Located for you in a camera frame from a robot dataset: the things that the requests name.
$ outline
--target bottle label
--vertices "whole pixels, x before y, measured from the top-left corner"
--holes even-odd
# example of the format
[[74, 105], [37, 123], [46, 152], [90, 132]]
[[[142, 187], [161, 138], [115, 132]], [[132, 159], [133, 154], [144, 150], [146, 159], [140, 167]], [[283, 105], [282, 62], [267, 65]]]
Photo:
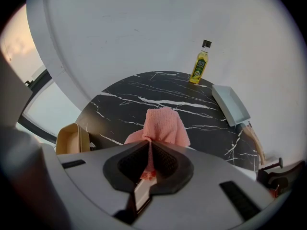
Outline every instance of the bottle label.
[[206, 61], [204, 61], [203, 59], [200, 59], [199, 61], [197, 61], [196, 68], [192, 76], [193, 79], [199, 79], [201, 77], [201, 73], [204, 70], [205, 65], [206, 65]]

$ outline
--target dustpan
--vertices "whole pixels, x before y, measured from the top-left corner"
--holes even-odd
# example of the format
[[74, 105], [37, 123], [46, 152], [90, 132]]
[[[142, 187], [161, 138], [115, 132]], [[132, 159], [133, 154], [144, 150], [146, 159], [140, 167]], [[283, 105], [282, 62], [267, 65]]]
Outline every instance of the dustpan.
[[90, 151], [88, 133], [77, 123], [70, 124], [59, 131], [56, 154], [73, 154]]
[[219, 104], [229, 126], [241, 125], [243, 132], [254, 140], [263, 165], [265, 157], [262, 145], [249, 123], [250, 115], [235, 91], [229, 86], [213, 85], [212, 96]]

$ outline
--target black rubber pad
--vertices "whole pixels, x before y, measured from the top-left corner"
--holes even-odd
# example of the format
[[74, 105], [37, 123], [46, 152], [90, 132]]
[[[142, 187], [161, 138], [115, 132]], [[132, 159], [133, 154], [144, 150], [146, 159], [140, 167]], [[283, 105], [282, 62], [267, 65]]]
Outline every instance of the black rubber pad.
[[62, 166], [63, 166], [64, 169], [68, 169], [68, 168], [75, 167], [75, 166], [78, 166], [78, 165], [81, 165], [81, 164], [84, 164], [84, 163], [85, 162], [82, 159], [80, 159], [80, 160], [75, 160], [75, 161], [63, 163]]
[[234, 182], [221, 183], [220, 187], [244, 220], [248, 220], [260, 212], [259, 208]]

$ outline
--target beige container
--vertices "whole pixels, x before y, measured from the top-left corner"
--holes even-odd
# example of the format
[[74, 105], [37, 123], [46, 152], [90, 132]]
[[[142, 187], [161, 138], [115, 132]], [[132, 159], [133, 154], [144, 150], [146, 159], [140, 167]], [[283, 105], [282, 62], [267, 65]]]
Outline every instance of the beige container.
[[73, 123], [59, 131], [56, 144], [57, 155], [86, 151], [90, 151], [90, 138], [78, 124]]

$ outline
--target olive oil bottle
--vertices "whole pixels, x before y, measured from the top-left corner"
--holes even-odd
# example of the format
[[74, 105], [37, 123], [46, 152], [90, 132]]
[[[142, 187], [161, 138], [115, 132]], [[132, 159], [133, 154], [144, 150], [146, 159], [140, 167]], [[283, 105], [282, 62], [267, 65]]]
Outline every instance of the olive oil bottle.
[[201, 76], [203, 72], [205, 71], [205, 68], [208, 64], [208, 51], [211, 46], [211, 42], [204, 40], [202, 43], [202, 50], [201, 52], [197, 55], [197, 59], [195, 62], [195, 66], [193, 69], [193, 72], [190, 76], [190, 82], [192, 83], [199, 83], [201, 80]]

